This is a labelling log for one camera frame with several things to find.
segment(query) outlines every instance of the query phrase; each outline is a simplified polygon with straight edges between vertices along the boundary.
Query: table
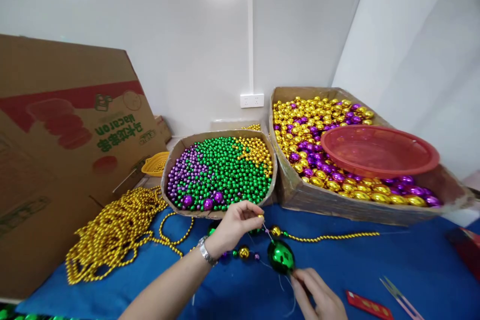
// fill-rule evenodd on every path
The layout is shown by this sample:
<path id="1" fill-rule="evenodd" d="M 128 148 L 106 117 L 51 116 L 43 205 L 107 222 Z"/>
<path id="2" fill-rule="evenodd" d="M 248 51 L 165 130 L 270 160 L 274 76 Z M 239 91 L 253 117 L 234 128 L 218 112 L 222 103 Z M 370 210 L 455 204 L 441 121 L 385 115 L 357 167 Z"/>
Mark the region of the table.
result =
<path id="1" fill-rule="evenodd" d="M 436 218 L 410 228 L 357 222 L 334 216 L 297 212 L 271 205 L 265 224 L 279 225 L 297 237 L 341 235 L 378 231 L 381 236 L 303 243 L 290 239 L 298 268 L 312 267 L 343 300 L 352 319 L 376 319 L 347 303 L 345 290 L 388 307 L 395 319 L 408 315 L 382 285 L 387 276 L 425 319 L 478 319 L 480 283 L 445 239 L 456 227 Z M 152 224 L 155 233 L 170 209 Z M 179 248 L 187 253 L 206 234 L 210 220 L 196 219 L 188 239 Z M 175 215 L 164 226 L 172 240 L 179 239 L 190 218 Z M 470 230 L 480 233 L 480 221 Z M 259 252 L 265 263 L 270 238 L 265 233 L 244 236 L 239 245 Z M 114 270 L 104 280 L 69 286 L 62 264 L 17 310 L 23 313 L 62 315 L 82 319 L 117 319 L 151 281 L 179 259 L 168 247 L 148 243 L 130 265 Z M 181 319 L 282 319 L 293 307 L 293 291 L 285 277 L 251 259 L 231 259 L 217 265 L 207 276 L 181 314 Z M 302 319 L 298 306 L 289 319 Z"/>

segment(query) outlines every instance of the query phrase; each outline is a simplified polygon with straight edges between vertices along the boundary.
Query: silver watch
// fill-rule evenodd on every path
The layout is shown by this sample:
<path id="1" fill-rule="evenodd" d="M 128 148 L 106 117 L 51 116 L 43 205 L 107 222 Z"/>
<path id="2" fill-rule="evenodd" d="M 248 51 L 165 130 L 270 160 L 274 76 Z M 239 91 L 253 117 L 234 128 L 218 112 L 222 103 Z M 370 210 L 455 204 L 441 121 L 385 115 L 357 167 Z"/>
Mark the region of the silver watch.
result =
<path id="1" fill-rule="evenodd" d="M 203 258 L 212 266 L 214 267 L 215 265 L 217 265 L 219 263 L 219 261 L 217 259 L 214 259 L 210 254 L 209 252 L 207 251 L 207 249 L 205 248 L 205 240 L 208 238 L 208 236 L 204 236 L 200 239 L 200 241 L 198 242 L 197 244 L 197 248 L 200 249 L 200 253 L 201 255 L 203 256 Z"/>

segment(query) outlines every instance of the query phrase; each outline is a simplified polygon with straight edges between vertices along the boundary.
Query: electrical outlet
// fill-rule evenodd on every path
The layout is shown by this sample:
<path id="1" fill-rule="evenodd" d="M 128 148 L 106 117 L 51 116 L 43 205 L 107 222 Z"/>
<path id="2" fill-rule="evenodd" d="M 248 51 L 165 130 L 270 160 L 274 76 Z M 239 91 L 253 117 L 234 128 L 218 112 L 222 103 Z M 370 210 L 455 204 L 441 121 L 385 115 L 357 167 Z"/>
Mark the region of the electrical outlet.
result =
<path id="1" fill-rule="evenodd" d="M 240 95 L 240 107 L 241 108 L 261 108 L 264 106 L 264 95 Z"/>

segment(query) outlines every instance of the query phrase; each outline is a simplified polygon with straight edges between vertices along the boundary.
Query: wrist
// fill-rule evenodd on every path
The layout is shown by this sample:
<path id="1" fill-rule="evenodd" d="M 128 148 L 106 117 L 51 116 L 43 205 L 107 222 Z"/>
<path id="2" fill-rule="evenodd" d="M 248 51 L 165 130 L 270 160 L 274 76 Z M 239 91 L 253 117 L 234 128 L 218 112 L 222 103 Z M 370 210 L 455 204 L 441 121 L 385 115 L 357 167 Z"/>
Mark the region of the wrist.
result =
<path id="1" fill-rule="evenodd" d="M 215 260 L 220 259 L 222 254 L 225 252 L 223 250 L 222 245 L 218 241 L 217 238 L 214 237 L 212 234 L 211 236 L 207 237 L 205 240 L 205 249 L 208 251 L 210 256 Z"/>

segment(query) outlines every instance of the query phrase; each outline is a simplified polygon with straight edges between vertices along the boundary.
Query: hand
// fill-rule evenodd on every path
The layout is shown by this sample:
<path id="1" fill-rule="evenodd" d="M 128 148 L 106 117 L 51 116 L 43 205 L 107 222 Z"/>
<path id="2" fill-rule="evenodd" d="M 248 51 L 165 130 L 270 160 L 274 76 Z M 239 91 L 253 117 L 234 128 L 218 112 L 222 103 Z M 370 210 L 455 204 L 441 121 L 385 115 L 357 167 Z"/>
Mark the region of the hand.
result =
<path id="1" fill-rule="evenodd" d="M 242 236 L 260 229 L 264 218 L 258 217 L 264 211 L 250 201 L 240 201 L 229 206 L 215 232 L 205 240 L 205 248 L 214 259 L 227 251 L 233 250 Z"/>
<path id="2" fill-rule="evenodd" d="M 344 304 L 314 269 L 296 269 L 290 278 L 296 301 L 306 320 L 348 320 Z M 315 301 L 315 310 L 306 291 Z"/>

